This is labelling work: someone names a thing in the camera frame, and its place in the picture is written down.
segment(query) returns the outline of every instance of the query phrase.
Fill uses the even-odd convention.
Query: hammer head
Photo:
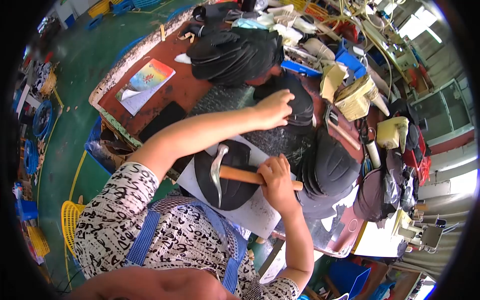
[[[324,113],[324,124],[325,124],[325,127],[328,129],[328,119],[330,118],[330,112],[332,111],[332,106],[331,105],[327,105],[326,109],[325,109],[325,113]]]
[[[338,115],[332,110],[331,105],[327,105],[324,113],[324,121],[325,126],[328,129],[328,120],[330,120],[333,124],[338,125]]]
[[[220,185],[220,164],[222,162],[223,156],[227,154],[228,146],[225,144],[218,144],[218,148],[216,151],[216,157],[212,162],[212,166],[210,168],[210,179],[215,184],[215,187],[218,191],[218,207],[222,204],[222,187]]]

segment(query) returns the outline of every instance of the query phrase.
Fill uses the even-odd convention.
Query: cardboard
[[[346,72],[337,64],[326,67],[320,82],[320,96],[333,103],[334,94],[342,84],[345,74]]]
[[[375,83],[366,74],[338,92],[334,104],[349,122],[363,118],[368,115],[369,97],[372,93],[378,93],[378,89],[375,91],[374,88]]]

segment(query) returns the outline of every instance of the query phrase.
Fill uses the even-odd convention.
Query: blue box
[[[20,221],[26,221],[38,218],[38,210],[35,201],[18,199],[15,202],[15,212],[20,217]]]
[[[319,62],[319,59],[316,58],[315,56],[312,56],[312,55],[310,55],[308,53],[305,53],[303,51],[299,51],[298,49],[295,49],[295,48],[292,48],[292,47],[289,47],[289,46],[283,46],[283,48],[284,48],[284,50],[289,50],[289,51],[295,52],[296,54],[308,59],[309,61],[318,61]],[[316,70],[314,68],[307,67],[305,65],[302,65],[301,63],[289,60],[287,58],[285,58],[283,60],[283,62],[280,64],[280,66],[282,68],[287,69],[287,70],[291,70],[291,71],[294,71],[294,72],[297,72],[297,73],[305,74],[309,77],[319,77],[319,76],[322,76],[322,73],[323,73],[322,71]]]
[[[335,60],[345,64],[349,69],[353,70],[356,79],[359,79],[367,73],[367,68],[353,55],[349,54],[345,48],[347,41],[342,38],[342,41],[338,45],[338,51],[335,54]]]
[[[332,264],[328,276],[340,294],[349,293],[348,298],[352,299],[360,294],[370,274],[370,269],[346,259],[340,259]]]

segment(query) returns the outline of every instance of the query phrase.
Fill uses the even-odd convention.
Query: yellow basket
[[[328,11],[315,3],[310,3],[305,12],[319,21],[324,21],[328,17]]]
[[[27,232],[37,256],[45,256],[50,252],[50,247],[40,228],[27,226]]]
[[[280,0],[279,2],[282,5],[293,4],[293,9],[295,9],[298,12],[302,12],[303,8],[307,4],[307,0]]]
[[[78,217],[84,208],[85,205],[75,204],[72,201],[65,201],[61,206],[61,231],[63,232],[65,243],[74,257],[77,257],[73,251],[75,228],[77,227]]]
[[[113,4],[119,4],[122,1],[123,0],[110,0],[110,2],[112,2]],[[96,16],[98,16],[101,13],[103,13],[103,14],[107,13],[110,10],[110,6],[108,5],[108,2],[109,2],[108,0],[99,1],[97,4],[92,6],[91,9],[88,10],[88,14],[92,18],[95,18]]]

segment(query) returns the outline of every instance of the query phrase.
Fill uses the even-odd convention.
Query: yellow plastic stool
[[[78,217],[84,208],[85,205],[75,204],[72,201],[65,201],[61,206],[61,230],[63,232],[63,238],[75,258],[77,256],[73,251],[73,239],[75,238],[75,228],[77,227]]]

